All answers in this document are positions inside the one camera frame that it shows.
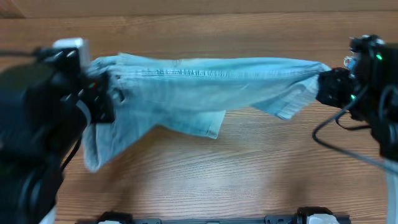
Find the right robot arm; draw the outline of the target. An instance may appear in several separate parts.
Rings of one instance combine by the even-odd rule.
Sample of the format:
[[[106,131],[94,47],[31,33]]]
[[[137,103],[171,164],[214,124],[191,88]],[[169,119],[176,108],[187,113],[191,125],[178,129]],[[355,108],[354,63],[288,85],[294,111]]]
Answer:
[[[321,146],[370,164],[386,173],[388,200],[387,223],[397,223],[397,45],[387,44],[377,35],[350,39],[352,56],[343,68],[321,72],[317,101],[339,108],[339,112],[319,124],[312,132]],[[362,126],[347,131],[369,129],[379,144],[380,160],[321,140],[318,132],[349,114]]]

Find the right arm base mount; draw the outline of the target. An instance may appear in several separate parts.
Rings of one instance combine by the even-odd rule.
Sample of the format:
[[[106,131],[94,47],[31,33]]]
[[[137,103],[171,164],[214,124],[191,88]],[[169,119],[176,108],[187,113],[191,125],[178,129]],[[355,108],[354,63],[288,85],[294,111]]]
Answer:
[[[297,210],[297,224],[340,224],[326,207],[300,207]]]

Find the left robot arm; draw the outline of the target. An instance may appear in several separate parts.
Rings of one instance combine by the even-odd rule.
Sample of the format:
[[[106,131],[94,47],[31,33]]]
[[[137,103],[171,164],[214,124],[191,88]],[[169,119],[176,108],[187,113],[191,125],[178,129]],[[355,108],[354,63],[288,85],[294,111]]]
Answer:
[[[1,72],[1,222],[39,223],[55,206],[63,170],[86,127],[112,123],[109,78],[87,74],[81,47],[29,54]]]

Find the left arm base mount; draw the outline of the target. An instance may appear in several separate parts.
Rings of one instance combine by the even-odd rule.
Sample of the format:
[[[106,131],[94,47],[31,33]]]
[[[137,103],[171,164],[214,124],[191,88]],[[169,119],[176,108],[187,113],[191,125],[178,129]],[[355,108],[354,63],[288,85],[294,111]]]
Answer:
[[[130,213],[104,212],[96,221],[97,224],[134,224]]]

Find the light blue denim shorts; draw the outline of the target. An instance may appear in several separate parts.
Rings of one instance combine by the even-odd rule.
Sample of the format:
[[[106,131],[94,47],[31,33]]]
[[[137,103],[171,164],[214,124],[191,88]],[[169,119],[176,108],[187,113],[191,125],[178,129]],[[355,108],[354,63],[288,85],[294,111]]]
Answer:
[[[290,119],[315,100],[326,71],[324,63],[291,58],[97,58],[88,74],[109,75],[115,120],[85,129],[86,168],[99,170],[157,125],[215,139],[228,110],[251,106]]]

